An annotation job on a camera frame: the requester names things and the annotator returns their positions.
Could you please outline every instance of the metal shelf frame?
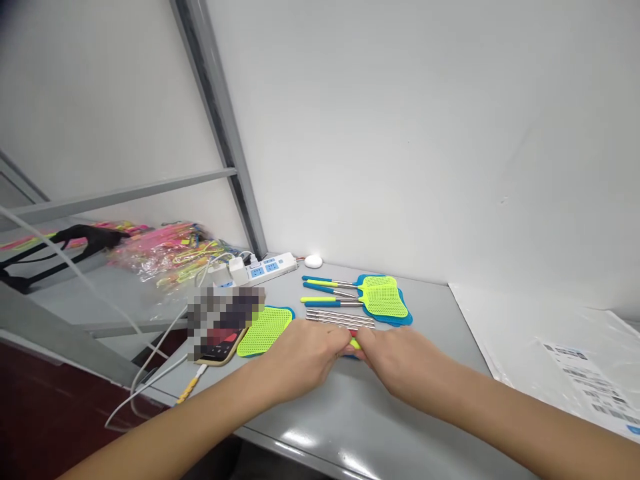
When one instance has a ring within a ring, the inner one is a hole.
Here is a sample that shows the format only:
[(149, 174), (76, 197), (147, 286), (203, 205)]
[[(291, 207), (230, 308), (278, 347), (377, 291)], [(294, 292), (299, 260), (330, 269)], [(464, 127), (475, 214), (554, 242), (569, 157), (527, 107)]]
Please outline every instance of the metal shelf frame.
[[(226, 178), (249, 246), (256, 256), (262, 259), (267, 254), (267, 244), (213, 27), (210, 17), (207, 16), (206, 2), (198, 0), (170, 0), (170, 2), (224, 168), (95, 195), (50, 201), (30, 184), (28, 179), (16, 173), (19, 170), (8, 159), (2, 158), (5, 160), (4, 164), (11, 167), (3, 169), (2, 172), (5, 176), (10, 174), (11, 182), (34, 203), (11, 211), (28, 223), (43, 223)], [(4, 283), (0, 283), (0, 304), (3, 306), (0, 310), (0, 328), (74, 361), (115, 383), (131, 384), (137, 373), (137, 367), (96, 340), (96, 338), (132, 333), (133, 328), (129, 325), (122, 323), (72, 325), (30, 300), (28, 295), (18, 293)], [(166, 327), (167, 322), (160, 321), (145, 325), (143, 330), (145, 332), (162, 331)]]

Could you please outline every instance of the phone screen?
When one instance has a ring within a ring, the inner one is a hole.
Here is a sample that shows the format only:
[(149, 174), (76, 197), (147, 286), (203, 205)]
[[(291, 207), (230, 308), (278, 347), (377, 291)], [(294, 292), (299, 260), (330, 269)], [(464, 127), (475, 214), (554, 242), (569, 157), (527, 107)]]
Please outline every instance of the phone screen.
[(230, 335), (226, 336), (224, 340), (218, 343), (216, 346), (210, 348), (205, 352), (205, 354), (200, 357), (200, 360), (209, 360), (220, 362), (226, 360), (226, 358), (231, 354), (231, 349), (234, 344), (238, 341), (238, 336), (242, 333), (242, 329), (233, 331)]

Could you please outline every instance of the blue handle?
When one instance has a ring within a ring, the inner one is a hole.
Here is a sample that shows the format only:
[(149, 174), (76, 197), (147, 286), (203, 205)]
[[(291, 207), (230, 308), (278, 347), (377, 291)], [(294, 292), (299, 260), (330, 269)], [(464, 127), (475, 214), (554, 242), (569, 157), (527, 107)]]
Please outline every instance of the blue handle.
[(339, 307), (340, 302), (305, 302), (305, 307)]
[(323, 291), (325, 293), (333, 293), (333, 289), (330, 289), (329, 287), (323, 287), (322, 285), (314, 285), (313, 283), (309, 283), (309, 282), (304, 282), (302, 286), (306, 288), (310, 288), (312, 290)]
[(333, 281), (331, 279), (322, 279), (320, 277), (310, 277), (308, 275), (303, 275), (302, 280), (320, 280), (320, 281)]

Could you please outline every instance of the charging cable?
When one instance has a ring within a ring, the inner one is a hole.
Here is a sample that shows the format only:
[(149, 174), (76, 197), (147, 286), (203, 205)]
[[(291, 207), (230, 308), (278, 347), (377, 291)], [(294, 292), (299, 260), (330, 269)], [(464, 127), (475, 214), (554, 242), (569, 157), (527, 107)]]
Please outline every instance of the charging cable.
[[(140, 335), (140, 338), (143, 340), (143, 342), (144, 342), (144, 344), (146, 346), (148, 346), (151, 349), (154, 348), (154, 346), (150, 342), (144, 340), (144, 337), (142, 336), (143, 335), (142, 330), (140, 330), (140, 327), (138, 327), (138, 325), (136, 325), (136, 323), (130, 318), (130, 316), (128, 316), (116, 304), (110, 302), (108, 299), (106, 299), (104, 296), (102, 296), (102, 294), (100, 294), (100, 292), (98, 292), (98, 290), (93, 286), (93, 284), (89, 281), (89, 279), (86, 278), (86, 276), (84, 276), (84, 274), (80, 271), (80, 269), (76, 266), (76, 264), (74, 262), (72, 262), (72, 260), (68, 256), (66, 256), (66, 254), (64, 252), (62, 252), (62, 250), (60, 250), (60, 248), (54, 242), (49, 240), (46, 236), (44, 236), (42, 233), (40, 233), (38, 230), (33, 228), (31, 225), (29, 225), (24, 220), (22, 220), (21, 218), (17, 217), (14, 214), (12, 214), (8, 209), (4, 208), (2, 205), (0, 205), (0, 213), (2, 213), (2, 215), (4, 215), (6, 218), (8, 218), (12, 222), (14, 222), (16, 225), (24, 228), (28, 232), (34, 234), (36, 237), (40, 238), (40, 240), (42, 240), (42, 242), (44, 242), (46, 244), (46, 246), (48, 246), (49, 248), (53, 249), (53, 251), (56, 252), (56, 254), (58, 254), (58, 256), (60, 258), (62, 258), (62, 260), (64, 260), (64, 262), (69, 266), (69, 268), (72, 270), (72, 272), (74, 272), (78, 276), (78, 278), (80, 278), (80, 280), (82, 280), (82, 282), (84, 282), (84, 284), (89, 288), (89, 290), (91, 290), (93, 292), (93, 294), (96, 297), (98, 297), (100, 300), (105, 302), (112, 309), (116, 310), (116, 312), (118, 312), (122, 316), (122, 318), (124, 318), (126, 321), (128, 321), (131, 324), (131, 326), (133, 327), (133, 329), (135, 330), (135, 332), (138, 335)], [(160, 352), (160, 354), (161, 354), (161, 356), (163, 356), (166, 359), (169, 358), (168, 356), (166, 356), (162, 352)]]
[[(205, 272), (205, 274), (202, 276), (202, 278), (200, 278), (200, 282), (196, 285), (198, 288), (202, 287), (202, 285), (205, 282), (205, 278), (207, 277), (207, 273), (208, 273), (208, 268), (211, 266), (211, 264), (217, 260), (220, 260), (220, 258), (226, 256), (226, 255), (230, 255), (232, 257), (234, 257), (234, 255), (230, 252), (224, 252), (220, 255), (218, 255), (217, 257), (210, 257), (209, 261), (207, 262), (207, 264), (201, 268), (200, 270), (198, 270), (198, 273), (195, 274), (194, 280), (197, 280), (198, 276), (200, 275), (200, 273), (202, 271)], [(142, 374), (144, 374), (149, 362), (151, 362), (151, 359), (153, 358), (153, 356), (156, 353), (161, 353), (159, 352), (160, 346), (162, 345), (162, 343), (165, 341), (165, 339), (167, 338), (169, 332), (171, 331), (171, 329), (173, 328), (173, 326), (178, 322), (178, 320), (180, 320), (180, 318), (182, 318), (182, 316), (187, 312), (187, 308), (189, 306), (189, 302), (187, 301), (187, 304), (185, 305), (185, 307), (181, 310), (181, 312), (178, 314), (178, 316), (173, 320), (173, 322), (171, 322), (171, 324), (169, 325), (169, 328), (167, 329), (167, 331), (165, 332), (165, 334), (162, 336), (162, 338), (160, 338), (160, 341), (158, 342), (158, 344), (155, 346), (155, 348), (153, 348), (151, 354), (149, 355), (149, 357), (147, 358), (146, 362), (144, 362), (144, 364), (142, 365), (142, 367), (140, 367), (140, 370), (138, 370), (138, 373), (136, 374), (135, 378), (133, 379), (133, 382), (131, 384), (131, 388), (129, 389), (129, 393), (131, 395), (133, 395), (133, 393), (135, 392), (135, 388), (138, 386), (138, 382), (140, 381), (140, 377), (142, 376)], [(134, 412), (134, 414), (136, 414), (138, 417), (145, 419), (145, 420), (149, 420), (149, 417), (146, 415), (143, 415), (142, 413), (140, 413), (136, 406), (135, 406), (135, 402), (133, 401), (133, 397), (131, 398), (131, 410)]]
[(164, 372), (160, 373), (156, 378), (154, 378), (152, 381), (150, 381), (149, 383), (146, 383), (142, 388), (140, 388), (140, 390), (134, 392), (132, 395), (129, 396), (129, 398), (127, 398), (126, 400), (124, 400), (124, 402), (122, 402), (120, 405), (118, 405), (118, 408), (116, 408), (112, 414), (110, 414), (109, 418), (107, 419), (107, 421), (105, 422), (105, 428), (108, 430), (114, 430), (114, 431), (118, 431), (118, 432), (122, 432), (122, 433), (126, 433), (129, 430), (128, 429), (121, 429), (118, 427), (112, 427), (109, 425), (109, 423), (111, 422), (111, 420), (113, 420), (113, 418), (115, 417), (115, 414), (118, 413), (120, 411), (120, 409), (122, 407), (124, 407), (126, 404), (128, 404), (131, 400), (133, 400), (134, 398), (136, 398), (138, 395), (140, 395), (142, 392), (144, 392), (144, 390), (148, 389), (150, 386), (152, 386), (155, 382), (157, 382), (158, 380), (160, 380), (162, 377), (164, 377), (166, 374), (168, 374), (170, 371), (174, 370), (176, 367), (178, 367), (179, 365), (182, 364), (182, 362), (184, 362), (187, 359), (187, 356), (184, 355), (182, 356), (182, 358), (180, 358), (180, 360), (178, 360), (176, 363), (174, 363), (172, 366), (170, 366), (169, 368), (167, 368), (166, 370), (164, 370)]
[(180, 398), (176, 400), (175, 402), (176, 405), (180, 405), (182, 402), (184, 402), (184, 400), (189, 398), (191, 392), (193, 391), (195, 386), (198, 384), (198, 380), (200, 380), (200, 377), (202, 377), (202, 374), (205, 372), (206, 369), (207, 369), (207, 365), (200, 365), (200, 368), (198, 368), (198, 372), (196, 372), (195, 377), (189, 382), (189, 384), (187, 385), (187, 388), (185, 388), (184, 392), (182, 392), (182, 395), (180, 395)]

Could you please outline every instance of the forearm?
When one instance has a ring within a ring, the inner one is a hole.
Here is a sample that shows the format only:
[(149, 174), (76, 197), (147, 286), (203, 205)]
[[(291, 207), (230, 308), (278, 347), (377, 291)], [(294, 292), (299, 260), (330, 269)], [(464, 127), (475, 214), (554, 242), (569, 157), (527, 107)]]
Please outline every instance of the forearm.
[(632, 478), (640, 445), (460, 366), (437, 416), (542, 478)]
[(144, 423), (68, 471), (61, 480), (173, 480), (237, 428), (270, 408), (253, 395), (253, 362)]

